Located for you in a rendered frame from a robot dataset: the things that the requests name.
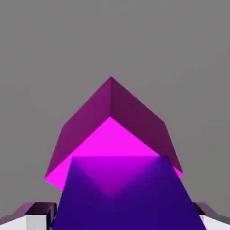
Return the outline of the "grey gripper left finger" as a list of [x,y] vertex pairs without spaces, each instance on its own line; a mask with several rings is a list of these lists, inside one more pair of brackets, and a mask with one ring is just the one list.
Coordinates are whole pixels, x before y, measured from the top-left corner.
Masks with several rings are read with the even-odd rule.
[[0,218],[0,230],[53,230],[57,204],[25,202],[13,214]]

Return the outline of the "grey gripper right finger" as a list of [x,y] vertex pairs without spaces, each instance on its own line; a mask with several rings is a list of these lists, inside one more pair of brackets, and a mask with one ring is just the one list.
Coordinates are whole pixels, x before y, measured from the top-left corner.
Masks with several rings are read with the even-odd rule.
[[206,230],[230,230],[230,217],[215,212],[205,202],[193,202]]

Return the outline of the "small purple cube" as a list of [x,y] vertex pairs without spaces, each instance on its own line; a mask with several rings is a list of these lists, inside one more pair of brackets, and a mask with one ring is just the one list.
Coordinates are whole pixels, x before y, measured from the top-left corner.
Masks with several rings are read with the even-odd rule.
[[74,157],[53,230],[206,230],[167,156]]

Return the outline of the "small magenta cube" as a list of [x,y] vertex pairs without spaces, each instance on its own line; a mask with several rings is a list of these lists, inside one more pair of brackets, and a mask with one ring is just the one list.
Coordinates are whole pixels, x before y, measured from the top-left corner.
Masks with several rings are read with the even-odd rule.
[[75,156],[169,157],[183,176],[165,122],[110,77],[63,125],[44,180],[63,190]]

